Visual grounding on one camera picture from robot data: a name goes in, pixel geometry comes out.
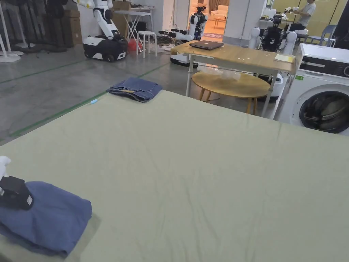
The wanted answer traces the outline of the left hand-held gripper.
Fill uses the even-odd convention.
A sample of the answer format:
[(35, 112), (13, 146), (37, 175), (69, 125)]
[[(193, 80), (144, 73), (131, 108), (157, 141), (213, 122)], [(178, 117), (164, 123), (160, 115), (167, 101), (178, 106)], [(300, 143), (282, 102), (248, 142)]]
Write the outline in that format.
[(10, 209), (30, 210), (34, 199), (23, 179), (9, 176), (6, 166), (10, 158), (0, 157), (0, 206)]

